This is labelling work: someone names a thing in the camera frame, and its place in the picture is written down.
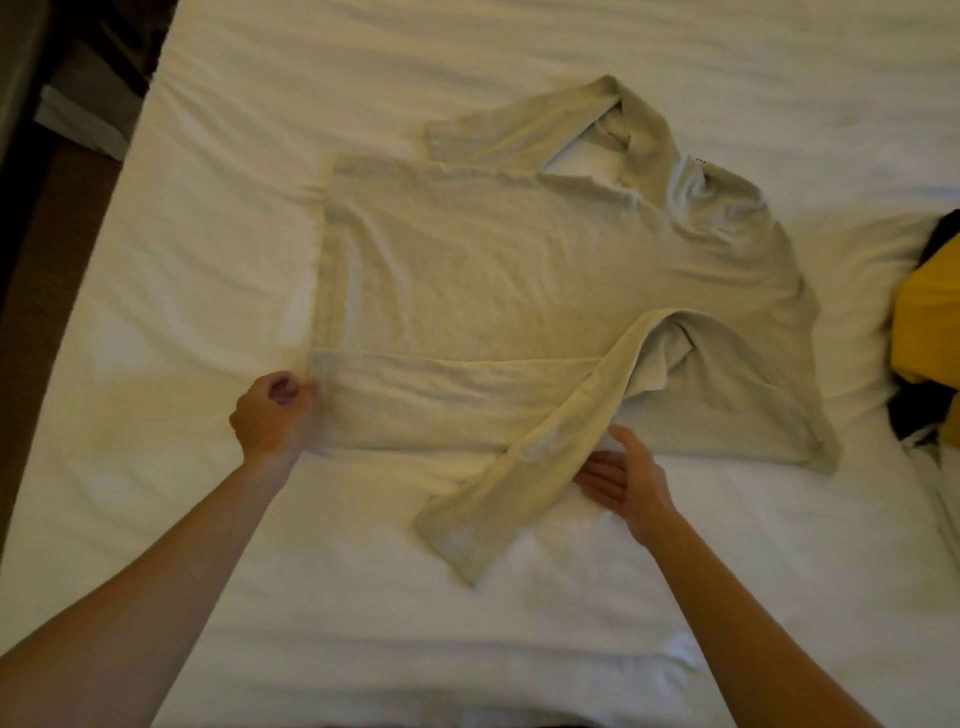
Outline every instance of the mattress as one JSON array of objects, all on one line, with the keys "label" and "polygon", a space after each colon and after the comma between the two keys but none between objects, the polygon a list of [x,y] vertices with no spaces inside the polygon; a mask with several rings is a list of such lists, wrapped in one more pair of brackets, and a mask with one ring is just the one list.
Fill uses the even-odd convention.
[{"label": "mattress", "polygon": [[[426,121],[612,73],[765,190],[845,449],[829,480],[663,458],[674,499],[885,724],[957,722],[960,581],[882,404],[890,294],[960,197],[958,31],[939,0],[181,0],[41,412],[0,649],[238,462],[254,376],[303,368],[337,153],[421,157]],[[459,584],[409,529],[484,465],[454,454],[302,458],[158,723],[730,722],[655,565],[579,494]]]}]

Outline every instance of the floor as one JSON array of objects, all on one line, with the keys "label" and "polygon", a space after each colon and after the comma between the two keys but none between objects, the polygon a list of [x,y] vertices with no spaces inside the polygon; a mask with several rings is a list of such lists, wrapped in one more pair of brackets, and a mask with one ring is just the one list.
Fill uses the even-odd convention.
[{"label": "floor", "polygon": [[0,552],[47,380],[121,168],[34,124],[16,151],[23,171],[15,189],[6,181],[7,191],[32,199],[22,223],[4,221],[3,229],[22,242],[0,307]]}]

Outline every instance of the person's right hand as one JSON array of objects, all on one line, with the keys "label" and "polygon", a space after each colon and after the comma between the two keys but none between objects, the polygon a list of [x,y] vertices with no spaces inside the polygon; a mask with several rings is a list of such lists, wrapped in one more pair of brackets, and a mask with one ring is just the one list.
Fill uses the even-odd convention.
[{"label": "person's right hand", "polygon": [[573,482],[590,500],[626,521],[634,538],[648,546],[657,526],[676,513],[666,474],[632,430],[611,425],[608,432],[626,452],[592,453]]},{"label": "person's right hand", "polygon": [[292,466],[306,445],[311,415],[319,406],[320,388],[313,379],[293,372],[259,378],[230,415],[244,460],[268,458]]}]

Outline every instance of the yellow shirt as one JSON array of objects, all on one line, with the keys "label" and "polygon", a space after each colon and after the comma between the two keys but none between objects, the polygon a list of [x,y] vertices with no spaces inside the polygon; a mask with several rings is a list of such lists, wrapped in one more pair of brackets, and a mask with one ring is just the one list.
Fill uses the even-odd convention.
[{"label": "yellow shirt", "polygon": [[[960,390],[960,235],[900,284],[894,300],[891,366],[904,379],[932,379]],[[960,447],[957,397],[940,428]]]}]

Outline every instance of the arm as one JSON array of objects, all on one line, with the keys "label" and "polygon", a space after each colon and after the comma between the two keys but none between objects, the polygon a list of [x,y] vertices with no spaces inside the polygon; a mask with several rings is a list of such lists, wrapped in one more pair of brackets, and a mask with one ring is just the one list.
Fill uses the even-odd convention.
[{"label": "arm", "polygon": [[879,728],[750,595],[673,507],[663,468],[625,427],[574,482],[650,549],[739,728]]},{"label": "arm", "polygon": [[230,424],[243,464],[129,566],[0,657],[0,725],[148,726],[303,449],[316,402],[258,379]]}]

